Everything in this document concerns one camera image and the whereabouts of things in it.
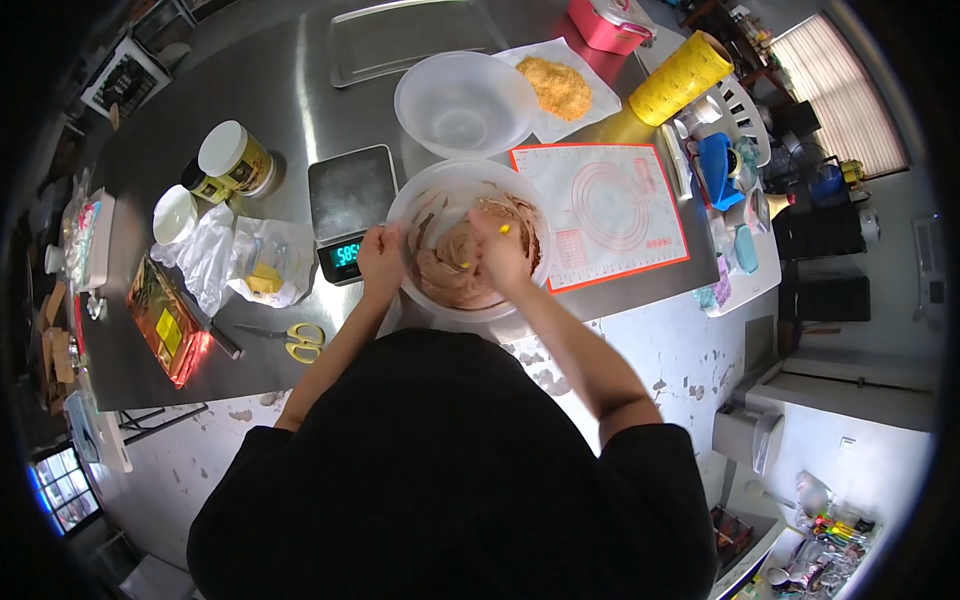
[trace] hand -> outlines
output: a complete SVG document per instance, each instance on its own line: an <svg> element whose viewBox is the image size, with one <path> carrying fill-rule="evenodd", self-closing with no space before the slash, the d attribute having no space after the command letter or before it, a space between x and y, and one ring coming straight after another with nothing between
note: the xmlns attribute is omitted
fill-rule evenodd
<svg viewBox="0 0 960 600"><path fill-rule="evenodd" d="M530 284L530 262L520 247L520 227L510 223L510 231L501 233L504 225L482 210L472 208L468 213L476 241L480 275L504 298L510 300Z"/></svg>
<svg viewBox="0 0 960 600"><path fill-rule="evenodd" d="M400 223L386 227L374 225L360 242L357 265L363 275L363 296L389 304L403 282L403 258L400 256Z"/></svg>

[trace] stainless steel table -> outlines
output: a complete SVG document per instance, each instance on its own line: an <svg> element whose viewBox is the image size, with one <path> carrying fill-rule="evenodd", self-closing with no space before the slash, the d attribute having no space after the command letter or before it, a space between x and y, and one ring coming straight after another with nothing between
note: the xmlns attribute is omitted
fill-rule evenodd
<svg viewBox="0 0 960 600"><path fill-rule="evenodd" d="M322 3L299 18L238 41L161 90L108 141L94 173L94 185L105 185L117 200L109 275L100 290L108 310L98 321L81 315L90 385L101 410L204 402L289 389L306 367L293 360L283 344L265 343L230 324L285 329L293 323L311 322L319 324L329 338L359 301L362 283L335 287L320 272L316 273L312 292L295 306L274 309L233 296L217 314L217 323L244 350L243 356L231 361L211 345L180 390L174 389L144 344L125 304L137 264L154 242L152 210L156 199L179 179L180 170L196 155L206 133L221 121L237 119L281 158L282 180L276 191L262 198L242 199L235 204L231 201L236 212L255 218L310 223L307 167L331 156L385 143L393 152L400 185L440 160L410 138L396 120L394 88L399 73L342 89L330 82L330 19L373 4L377 3ZM565 5L561 0L483 2L510 46L564 35L576 48L583 41L566 16ZM636 56L606 57L609 63L595 63L594 68L612 73L608 83L626 106L627 96L644 79L643 69ZM569 139L654 141L660 155L667 156L660 137L629 110L584 128ZM537 143L536 138L531 137L528 143ZM676 189L670 161L663 163ZM678 209L689 260L560 294L558 301L586 321L717 281L703 204L679 202ZM402 299L402 304L402 323L429 324L423 311L409 299ZM532 333L517 314L482 329L432 325L476 330L501 342Z"/></svg>

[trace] person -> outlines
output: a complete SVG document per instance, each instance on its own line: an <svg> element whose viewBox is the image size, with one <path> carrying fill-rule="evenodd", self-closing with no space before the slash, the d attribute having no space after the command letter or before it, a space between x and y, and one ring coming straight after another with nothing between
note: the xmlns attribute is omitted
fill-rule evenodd
<svg viewBox="0 0 960 600"><path fill-rule="evenodd" d="M430 329L374 340L403 265L396 225L373 227L362 299L191 526L208 600L708 597L714 536L688 434L533 284L519 228L469 219L482 276L599 419L599 458L496 344Z"/></svg>

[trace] silicone baking mat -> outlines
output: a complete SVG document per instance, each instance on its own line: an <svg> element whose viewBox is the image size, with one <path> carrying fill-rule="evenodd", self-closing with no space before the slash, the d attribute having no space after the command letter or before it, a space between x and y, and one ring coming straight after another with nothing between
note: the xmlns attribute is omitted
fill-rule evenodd
<svg viewBox="0 0 960 600"><path fill-rule="evenodd" d="M557 256L551 293L689 258L680 215L649 144L547 144L510 152L542 195Z"/></svg>

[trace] chocolate bar package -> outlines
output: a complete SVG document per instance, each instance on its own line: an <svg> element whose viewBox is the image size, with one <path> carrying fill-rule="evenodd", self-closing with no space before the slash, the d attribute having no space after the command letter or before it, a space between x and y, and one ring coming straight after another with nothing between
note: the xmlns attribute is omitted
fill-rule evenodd
<svg viewBox="0 0 960 600"><path fill-rule="evenodd" d="M148 255L136 270L127 306L156 360L179 389L202 354L207 334Z"/></svg>

